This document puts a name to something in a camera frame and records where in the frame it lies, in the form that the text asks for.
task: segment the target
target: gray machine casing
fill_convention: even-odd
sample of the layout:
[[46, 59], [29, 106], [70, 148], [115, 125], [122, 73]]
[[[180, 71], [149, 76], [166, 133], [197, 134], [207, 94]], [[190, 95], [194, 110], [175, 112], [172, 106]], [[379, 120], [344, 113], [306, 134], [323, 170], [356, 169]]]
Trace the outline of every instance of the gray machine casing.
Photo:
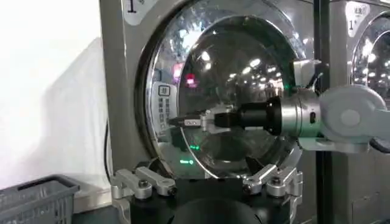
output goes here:
[[[380, 1], [359, 2], [369, 4], [370, 10], [354, 37], [348, 34], [348, 1], [330, 3], [330, 87], [351, 83], [352, 60], [364, 31], [390, 10], [390, 5]], [[335, 223], [368, 224], [389, 218], [390, 158], [371, 150], [362, 154], [333, 153], [332, 161]]]
[[[102, 35], [107, 82], [108, 113], [112, 144], [113, 168], [132, 170], [140, 161], [151, 159], [152, 143], [147, 133], [140, 132], [145, 121], [139, 116], [142, 94], [135, 92], [140, 77], [139, 64], [146, 45], [159, 25], [188, 0], [159, 0], [142, 22], [130, 26], [124, 21], [122, 0], [101, 0]], [[289, 19], [301, 38], [311, 37], [306, 44], [307, 58], [313, 58], [313, 3], [309, 1], [270, 1]], [[303, 203], [297, 221], [312, 219], [316, 213], [314, 152], [305, 152], [298, 169], [305, 175]]]

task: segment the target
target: white wall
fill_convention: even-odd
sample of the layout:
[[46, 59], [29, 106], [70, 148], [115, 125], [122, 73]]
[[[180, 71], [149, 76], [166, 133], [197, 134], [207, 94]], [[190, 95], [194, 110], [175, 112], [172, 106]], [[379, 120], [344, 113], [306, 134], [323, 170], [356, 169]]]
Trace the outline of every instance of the white wall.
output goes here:
[[0, 189], [63, 173], [107, 192], [99, 1], [0, 2]]

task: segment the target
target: green indicator light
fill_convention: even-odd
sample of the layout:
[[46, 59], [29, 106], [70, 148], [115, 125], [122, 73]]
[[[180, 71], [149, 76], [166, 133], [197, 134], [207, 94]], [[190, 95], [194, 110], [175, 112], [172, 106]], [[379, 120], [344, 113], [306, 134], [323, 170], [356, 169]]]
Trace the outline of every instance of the green indicator light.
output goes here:
[[200, 147], [198, 145], [190, 145], [190, 149], [193, 149], [193, 150], [200, 150]]
[[181, 159], [180, 160], [180, 163], [181, 164], [190, 164], [190, 165], [193, 165], [194, 164], [194, 161], [193, 160], [184, 160], [184, 159]]

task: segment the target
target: metal bracket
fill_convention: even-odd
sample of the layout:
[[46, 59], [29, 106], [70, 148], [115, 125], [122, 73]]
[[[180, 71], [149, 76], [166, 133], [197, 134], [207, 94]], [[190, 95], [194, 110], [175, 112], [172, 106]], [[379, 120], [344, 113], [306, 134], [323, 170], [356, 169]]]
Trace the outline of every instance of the metal bracket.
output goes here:
[[267, 193], [275, 197], [283, 197], [286, 194], [299, 197], [302, 191], [303, 173], [296, 168], [287, 167], [267, 182]]
[[251, 195], [260, 193], [263, 185], [277, 174], [277, 170], [278, 168], [275, 165], [268, 164], [255, 175], [244, 179], [243, 184], [245, 193]]
[[297, 214], [297, 206], [302, 203], [303, 173], [296, 168], [286, 167], [278, 171], [277, 167], [269, 164], [255, 175], [243, 180], [244, 192], [258, 194], [266, 184], [267, 194], [273, 197], [290, 195], [290, 223]]
[[125, 169], [118, 170], [115, 176], [112, 176], [112, 190], [114, 199], [129, 196], [131, 193], [137, 199], [147, 199], [152, 196], [152, 185]]
[[150, 182], [157, 193], [162, 196], [175, 195], [177, 192], [176, 183], [173, 179], [165, 178], [159, 174], [149, 170], [147, 167], [139, 167], [135, 171], [135, 175], [143, 180]]

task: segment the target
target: bolt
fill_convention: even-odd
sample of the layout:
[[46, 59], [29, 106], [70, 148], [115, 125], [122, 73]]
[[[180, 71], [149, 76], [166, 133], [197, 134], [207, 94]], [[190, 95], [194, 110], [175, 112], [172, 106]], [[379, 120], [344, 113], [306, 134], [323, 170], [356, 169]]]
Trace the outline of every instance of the bolt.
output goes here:
[[140, 188], [147, 188], [148, 185], [149, 185], [149, 182], [147, 182], [147, 180], [140, 180], [138, 182], [138, 187], [140, 187]]
[[272, 178], [271, 183], [275, 185], [279, 185], [281, 183], [280, 178], [279, 177]]
[[170, 189], [168, 190], [168, 194], [169, 194], [170, 196], [175, 196], [176, 193], [177, 193], [177, 188], [176, 188], [176, 187], [172, 187], [172, 188], [170, 188]]
[[243, 192], [244, 192], [245, 194], [250, 194], [250, 193], [252, 193], [252, 188], [251, 188], [248, 184], [245, 184], [245, 185], [243, 186]]

